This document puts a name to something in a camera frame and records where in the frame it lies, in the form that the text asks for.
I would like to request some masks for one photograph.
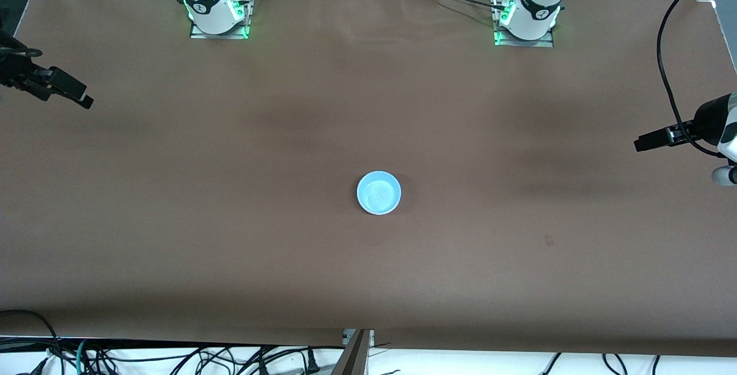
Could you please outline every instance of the brown table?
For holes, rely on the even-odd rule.
[[[455,0],[257,0],[247,41],[188,39],[174,0],[31,0],[18,38],[96,101],[2,90],[0,306],[61,335],[734,354],[737,194],[632,146],[673,123],[669,2],[565,0],[521,49]],[[683,4],[690,116],[737,77]],[[385,217],[355,199],[377,169]]]

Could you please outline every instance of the teal cable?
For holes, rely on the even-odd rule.
[[[77,360],[75,362],[77,365],[77,375],[82,375],[82,350],[85,347],[85,342],[87,342],[86,339],[79,342],[79,348],[77,348]]]

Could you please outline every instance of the table surface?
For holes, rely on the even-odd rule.
[[[737,194],[632,144],[673,123],[670,2],[565,0],[521,49],[456,0],[257,0],[246,41],[188,39],[174,0],[31,0],[18,38],[95,103],[2,92],[0,306],[105,338],[730,354]],[[687,116],[737,76],[683,4]],[[355,198],[379,169],[384,217]]]

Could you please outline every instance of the blue bowl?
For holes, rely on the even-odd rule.
[[[361,208],[367,213],[384,215],[400,204],[402,188],[400,181],[391,173],[374,171],[367,173],[358,182],[356,196]]]

